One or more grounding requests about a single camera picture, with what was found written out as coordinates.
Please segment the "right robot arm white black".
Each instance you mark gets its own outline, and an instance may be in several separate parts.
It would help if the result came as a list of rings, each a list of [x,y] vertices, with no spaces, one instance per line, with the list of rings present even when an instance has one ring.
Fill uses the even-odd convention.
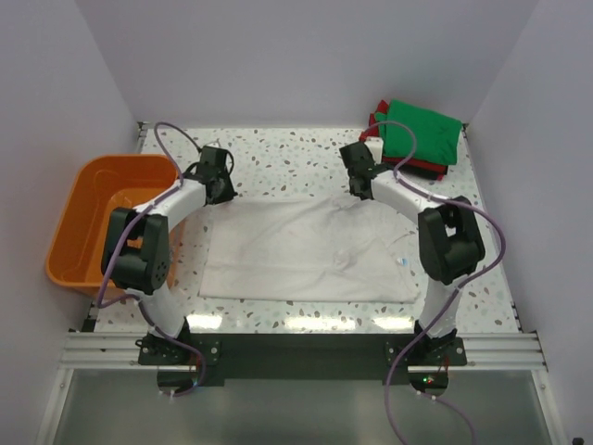
[[[435,363],[456,336],[459,301],[453,292],[486,256],[471,203],[464,196],[430,194],[376,163],[362,142],[342,147],[340,155],[351,195],[385,204],[417,225],[419,259],[429,280],[412,351],[419,362]]]

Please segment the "white t shirt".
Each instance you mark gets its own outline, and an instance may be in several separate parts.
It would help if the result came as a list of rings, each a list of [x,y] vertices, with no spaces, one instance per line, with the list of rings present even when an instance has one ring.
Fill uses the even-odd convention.
[[[212,210],[200,293],[222,299],[412,303],[405,218],[351,196],[240,198]]]

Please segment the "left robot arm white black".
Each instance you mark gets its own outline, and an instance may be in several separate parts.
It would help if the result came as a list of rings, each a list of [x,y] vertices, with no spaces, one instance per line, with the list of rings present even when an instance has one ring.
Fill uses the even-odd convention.
[[[178,178],[165,191],[133,208],[117,207],[109,215],[96,303],[100,308],[113,303],[104,301],[109,283],[123,290],[116,300],[135,301],[150,333],[162,337],[158,350],[171,363],[190,357],[192,341],[181,334],[186,319],[167,284],[170,233],[201,208],[233,200],[233,167],[230,151],[204,146],[198,161],[178,171]]]

